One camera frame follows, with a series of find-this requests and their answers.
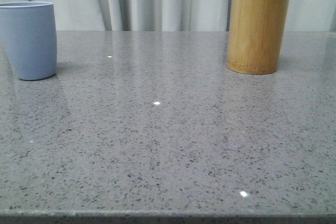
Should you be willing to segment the blue plastic cup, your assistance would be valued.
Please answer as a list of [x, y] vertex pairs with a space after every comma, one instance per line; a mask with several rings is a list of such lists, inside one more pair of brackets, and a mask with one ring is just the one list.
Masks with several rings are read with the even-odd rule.
[[1, 3], [1, 42], [21, 80], [34, 81], [53, 76], [57, 69], [53, 3]]

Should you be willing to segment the bamboo cylindrical holder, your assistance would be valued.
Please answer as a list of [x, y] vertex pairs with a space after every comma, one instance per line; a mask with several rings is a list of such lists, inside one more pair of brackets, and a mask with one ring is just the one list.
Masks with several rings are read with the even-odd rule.
[[232, 0], [227, 67], [244, 74], [277, 71], [289, 0]]

